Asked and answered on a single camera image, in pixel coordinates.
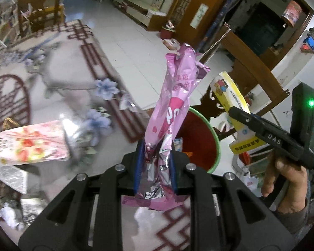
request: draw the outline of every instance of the hanging paper lantern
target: hanging paper lantern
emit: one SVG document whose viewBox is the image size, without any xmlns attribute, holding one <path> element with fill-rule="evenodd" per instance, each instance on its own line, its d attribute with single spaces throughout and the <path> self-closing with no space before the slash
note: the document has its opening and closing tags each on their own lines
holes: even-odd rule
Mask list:
<svg viewBox="0 0 314 251">
<path fill-rule="evenodd" d="M 291 1 L 288 4 L 285 12 L 283 13 L 282 18 L 285 23 L 287 23 L 291 27 L 294 27 L 295 23 L 299 20 L 301 13 L 302 9 L 300 5 L 298 5 L 294 1 Z"/>
</svg>

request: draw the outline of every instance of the hand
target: hand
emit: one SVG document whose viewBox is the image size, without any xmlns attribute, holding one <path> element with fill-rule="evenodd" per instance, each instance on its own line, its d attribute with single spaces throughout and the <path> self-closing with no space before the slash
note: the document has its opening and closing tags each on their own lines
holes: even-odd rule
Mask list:
<svg viewBox="0 0 314 251">
<path fill-rule="evenodd" d="M 277 208 L 280 213 L 295 213 L 303 210 L 307 194 L 307 170 L 288 161 L 284 157 L 276 157 L 275 151 L 269 155 L 269 165 L 266 168 L 262 195 L 267 197 L 274 188 L 278 175 L 282 174 L 289 182 L 287 193 Z"/>
</svg>

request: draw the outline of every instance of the picture frame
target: picture frame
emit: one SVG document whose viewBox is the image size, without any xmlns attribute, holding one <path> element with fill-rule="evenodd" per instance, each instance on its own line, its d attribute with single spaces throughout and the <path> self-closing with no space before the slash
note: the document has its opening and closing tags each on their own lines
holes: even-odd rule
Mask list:
<svg viewBox="0 0 314 251">
<path fill-rule="evenodd" d="M 160 10 L 165 0 L 152 0 L 151 7 L 153 10 Z"/>
</svg>

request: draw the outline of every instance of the green led light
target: green led light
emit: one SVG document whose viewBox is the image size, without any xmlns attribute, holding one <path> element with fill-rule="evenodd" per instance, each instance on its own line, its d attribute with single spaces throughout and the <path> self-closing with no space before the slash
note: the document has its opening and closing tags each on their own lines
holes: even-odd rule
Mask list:
<svg viewBox="0 0 314 251">
<path fill-rule="evenodd" d="M 308 105 L 309 105 L 310 107 L 313 107 L 313 106 L 314 106 L 314 100 L 310 100 L 310 101 L 308 102 Z"/>
</svg>

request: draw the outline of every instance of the blue curtain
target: blue curtain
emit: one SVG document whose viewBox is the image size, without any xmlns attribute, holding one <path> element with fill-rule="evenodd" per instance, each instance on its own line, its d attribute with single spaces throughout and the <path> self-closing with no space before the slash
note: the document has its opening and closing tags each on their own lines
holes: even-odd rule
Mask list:
<svg viewBox="0 0 314 251">
<path fill-rule="evenodd" d="M 198 48 L 197 48 L 197 52 L 199 52 L 203 46 L 205 45 L 205 43 L 207 42 L 208 39 L 210 39 L 219 29 L 220 27 L 223 25 L 223 20 L 226 16 L 226 14 L 235 6 L 237 5 L 237 3 L 240 0 L 227 0 L 226 3 L 223 5 L 222 9 L 220 10 L 220 12 L 218 13 L 216 19 L 214 20 L 214 22 L 212 23 L 212 25 L 210 26 L 210 28 L 207 30 L 205 37 L 203 38 L 203 40 L 200 42 Z"/>
</svg>

